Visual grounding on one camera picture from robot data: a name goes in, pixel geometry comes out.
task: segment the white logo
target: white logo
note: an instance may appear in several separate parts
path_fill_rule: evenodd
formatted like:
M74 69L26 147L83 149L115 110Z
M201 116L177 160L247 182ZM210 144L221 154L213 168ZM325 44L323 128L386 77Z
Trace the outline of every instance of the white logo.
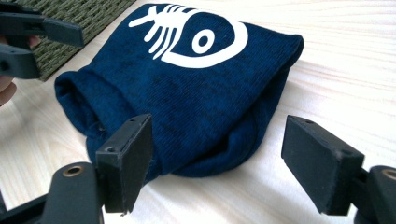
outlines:
M146 42L149 42L152 37L154 37L160 27L162 28L159 38L148 51L149 53L156 52L154 54L153 60L162 55L161 60L166 63L171 63L180 67L206 68L232 58L245 48L248 42L248 29L246 28L245 24L239 21L227 20L233 27L234 31L234 41L227 48L219 52L201 57L190 57L172 52L172 49L180 40L181 33L187 20L192 15L202 12L198 9L191 9L187 12L184 12L186 9L188 8L168 5L163 9L162 12L157 13L157 8L153 6L148 10L147 16L129 22L129 27L136 27L148 21L154 21L154 25L144 38ZM171 43L171 35L174 29L176 29L176 34ZM207 41L201 46L199 42L204 37L207 39ZM191 46L195 53L203 54L210 50L214 42L214 32L209 29L204 29L195 35Z

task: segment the wooden table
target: wooden table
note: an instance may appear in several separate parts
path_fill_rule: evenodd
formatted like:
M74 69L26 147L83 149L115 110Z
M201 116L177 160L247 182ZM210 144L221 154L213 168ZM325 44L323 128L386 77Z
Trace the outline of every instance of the wooden table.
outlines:
M8 208L48 192L52 174L87 161L85 138L59 106L53 81L88 64L138 0L46 83L17 80L0 108L0 189ZM286 116L312 119L365 154L363 167L396 166L395 1L164 1L304 37L261 148L223 175L159 177L131 215L106 223L352 223L318 214L280 158Z

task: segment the green woven mat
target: green woven mat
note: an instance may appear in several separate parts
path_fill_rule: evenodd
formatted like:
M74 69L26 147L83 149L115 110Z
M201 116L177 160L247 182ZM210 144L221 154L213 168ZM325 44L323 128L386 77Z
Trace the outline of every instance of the green woven mat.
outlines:
M73 22L83 29L87 44L135 0L6 0L39 10L48 17ZM34 49L42 80L47 80L80 49L42 39Z

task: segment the navy blue towel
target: navy blue towel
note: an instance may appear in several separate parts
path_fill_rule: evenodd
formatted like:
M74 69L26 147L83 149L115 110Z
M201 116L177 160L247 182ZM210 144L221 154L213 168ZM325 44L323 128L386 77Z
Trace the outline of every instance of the navy blue towel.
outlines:
M150 113L158 175L216 175L259 147L290 67L303 50L283 35L199 9L144 5L92 62L56 79L64 112L92 161L121 124Z

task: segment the human hand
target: human hand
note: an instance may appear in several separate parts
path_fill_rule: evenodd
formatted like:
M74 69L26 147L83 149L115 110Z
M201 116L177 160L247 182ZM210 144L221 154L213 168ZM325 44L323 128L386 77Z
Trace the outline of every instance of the human hand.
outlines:
M6 38L0 35L0 43L6 44ZM40 43L38 36L29 37L29 46L34 47ZM8 102L17 91L17 86L12 82L14 77L0 75L0 106Z

